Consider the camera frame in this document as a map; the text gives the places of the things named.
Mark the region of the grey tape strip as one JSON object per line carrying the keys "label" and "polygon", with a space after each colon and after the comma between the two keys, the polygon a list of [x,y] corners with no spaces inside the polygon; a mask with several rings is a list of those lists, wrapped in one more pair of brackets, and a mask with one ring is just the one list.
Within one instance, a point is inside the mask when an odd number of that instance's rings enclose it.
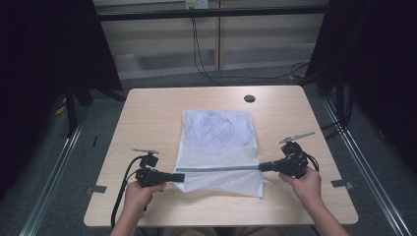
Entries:
{"label": "grey tape strip", "polygon": [[87,187],[85,193],[92,194],[92,193],[105,193],[107,187],[106,186],[92,186]]}
{"label": "grey tape strip", "polygon": [[347,190],[353,189],[354,184],[350,181],[340,180],[332,180],[331,184],[334,188],[345,187]]}

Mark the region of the black horizontal metal bar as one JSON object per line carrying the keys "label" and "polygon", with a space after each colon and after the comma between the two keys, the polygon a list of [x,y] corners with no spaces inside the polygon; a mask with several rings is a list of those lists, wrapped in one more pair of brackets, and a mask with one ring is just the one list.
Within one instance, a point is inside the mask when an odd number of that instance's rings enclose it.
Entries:
{"label": "black horizontal metal bar", "polygon": [[246,17],[271,15],[304,15],[322,14],[327,6],[291,6],[268,8],[227,8],[227,9],[197,9],[197,10],[169,10],[151,12],[102,13],[97,18],[100,21],[133,21],[133,20],[164,20],[185,18],[211,17]]}

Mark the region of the person's left hand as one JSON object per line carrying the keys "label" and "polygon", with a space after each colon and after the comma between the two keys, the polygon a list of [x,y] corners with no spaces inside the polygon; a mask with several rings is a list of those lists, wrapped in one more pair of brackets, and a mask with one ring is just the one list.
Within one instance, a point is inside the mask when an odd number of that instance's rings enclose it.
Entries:
{"label": "person's left hand", "polygon": [[165,187],[165,183],[151,187],[141,187],[138,182],[129,183],[125,193],[123,215],[132,219],[141,219],[153,195],[162,192]]}

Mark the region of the person's right hand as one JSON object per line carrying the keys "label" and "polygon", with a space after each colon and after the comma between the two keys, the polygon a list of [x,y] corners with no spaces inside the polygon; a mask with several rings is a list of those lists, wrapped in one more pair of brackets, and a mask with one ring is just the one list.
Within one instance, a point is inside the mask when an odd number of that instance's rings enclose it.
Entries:
{"label": "person's right hand", "polygon": [[306,167],[305,175],[299,179],[283,173],[279,173],[278,177],[291,186],[305,208],[324,205],[321,193],[322,178],[318,171]]}

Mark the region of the metal floor rail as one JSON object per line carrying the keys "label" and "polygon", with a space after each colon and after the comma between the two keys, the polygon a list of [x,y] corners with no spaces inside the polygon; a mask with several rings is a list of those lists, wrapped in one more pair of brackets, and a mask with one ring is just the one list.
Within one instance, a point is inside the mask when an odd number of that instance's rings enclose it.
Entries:
{"label": "metal floor rail", "polygon": [[46,216],[49,206],[52,202],[54,194],[58,189],[60,180],[63,176],[64,170],[71,158],[72,152],[78,142],[79,136],[84,127],[86,117],[89,114],[89,109],[85,108],[79,115],[79,123],[76,125],[75,131],[66,139],[58,159],[48,177],[45,186],[42,189],[36,204],[34,205],[29,217],[27,218],[19,236],[36,236],[40,225]]}
{"label": "metal floor rail", "polygon": [[341,136],[345,146],[350,152],[354,162],[358,166],[362,176],[364,177],[370,191],[376,199],[380,209],[386,217],[389,225],[396,236],[413,236],[410,228],[407,226],[401,213],[394,205],[391,198],[388,196],[386,190],[376,176],[372,167],[366,159],[366,156],[357,145],[348,128],[343,128],[339,119],[336,116],[335,105],[329,98],[323,98],[323,104],[326,108],[329,117],[334,122],[337,133]]}

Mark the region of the black curtain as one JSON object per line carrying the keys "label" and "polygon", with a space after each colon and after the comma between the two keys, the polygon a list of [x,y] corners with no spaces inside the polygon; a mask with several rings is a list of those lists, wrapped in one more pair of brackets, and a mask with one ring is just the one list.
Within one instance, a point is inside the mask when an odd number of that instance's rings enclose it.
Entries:
{"label": "black curtain", "polygon": [[122,88],[92,0],[0,0],[0,200],[19,179],[55,99]]}
{"label": "black curtain", "polygon": [[329,0],[307,75],[349,86],[417,172],[417,0]]}

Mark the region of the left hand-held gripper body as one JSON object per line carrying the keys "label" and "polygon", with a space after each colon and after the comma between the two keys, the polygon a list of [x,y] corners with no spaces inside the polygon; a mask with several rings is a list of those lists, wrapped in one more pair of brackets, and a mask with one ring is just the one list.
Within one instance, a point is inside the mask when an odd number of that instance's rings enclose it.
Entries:
{"label": "left hand-held gripper body", "polygon": [[158,172],[155,167],[158,162],[156,150],[145,150],[142,149],[146,155],[139,156],[140,168],[136,171],[135,178],[139,182],[141,187],[151,187],[162,184],[164,177],[161,172]]}

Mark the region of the white wall power outlet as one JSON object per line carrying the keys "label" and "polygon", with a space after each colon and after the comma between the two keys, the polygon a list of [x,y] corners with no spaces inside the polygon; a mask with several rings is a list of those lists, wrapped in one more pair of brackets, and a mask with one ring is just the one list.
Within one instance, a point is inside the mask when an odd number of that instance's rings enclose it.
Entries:
{"label": "white wall power outlet", "polygon": [[187,9],[207,9],[209,0],[185,0]]}

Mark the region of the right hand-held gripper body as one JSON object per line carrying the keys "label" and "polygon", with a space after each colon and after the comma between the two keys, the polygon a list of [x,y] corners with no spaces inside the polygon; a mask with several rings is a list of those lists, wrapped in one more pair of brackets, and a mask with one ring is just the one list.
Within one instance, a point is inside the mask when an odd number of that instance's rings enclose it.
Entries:
{"label": "right hand-held gripper body", "polygon": [[299,179],[306,174],[305,168],[309,162],[315,164],[315,159],[311,155],[304,152],[296,143],[296,140],[312,135],[314,135],[314,132],[290,136],[280,141],[280,143],[283,144],[281,150],[284,153],[284,158],[281,159],[279,163],[281,173],[289,176],[295,176]]}

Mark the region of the white mesh laundry bag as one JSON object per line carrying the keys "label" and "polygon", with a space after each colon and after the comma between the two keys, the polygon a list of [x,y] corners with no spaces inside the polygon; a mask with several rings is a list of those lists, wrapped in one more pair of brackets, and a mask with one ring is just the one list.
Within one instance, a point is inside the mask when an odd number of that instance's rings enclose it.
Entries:
{"label": "white mesh laundry bag", "polygon": [[250,146],[201,149],[184,141],[183,123],[174,171],[185,174],[176,187],[184,193],[197,190],[225,191],[261,198],[264,176],[258,169],[258,144],[254,129]]}

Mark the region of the black metal stand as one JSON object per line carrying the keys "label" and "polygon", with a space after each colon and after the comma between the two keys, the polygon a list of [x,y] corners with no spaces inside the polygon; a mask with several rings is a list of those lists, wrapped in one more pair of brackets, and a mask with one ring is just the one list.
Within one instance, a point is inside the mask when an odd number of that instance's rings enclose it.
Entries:
{"label": "black metal stand", "polygon": [[100,93],[111,97],[117,101],[125,101],[126,96],[120,93],[116,93],[111,88],[105,88],[100,86],[98,83],[82,80],[82,79],[68,79],[65,88],[66,107],[69,121],[69,129],[67,137],[72,137],[78,128],[78,118],[75,108],[76,98],[81,106],[90,106],[93,103],[93,98],[89,91],[95,89]]}

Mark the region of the pale garment inside mesh bag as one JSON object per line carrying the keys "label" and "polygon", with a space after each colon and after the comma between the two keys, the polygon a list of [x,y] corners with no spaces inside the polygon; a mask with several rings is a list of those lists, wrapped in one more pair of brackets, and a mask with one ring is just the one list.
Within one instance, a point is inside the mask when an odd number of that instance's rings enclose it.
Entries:
{"label": "pale garment inside mesh bag", "polygon": [[186,110],[183,112],[184,141],[197,148],[250,146],[255,133],[252,115],[233,110]]}

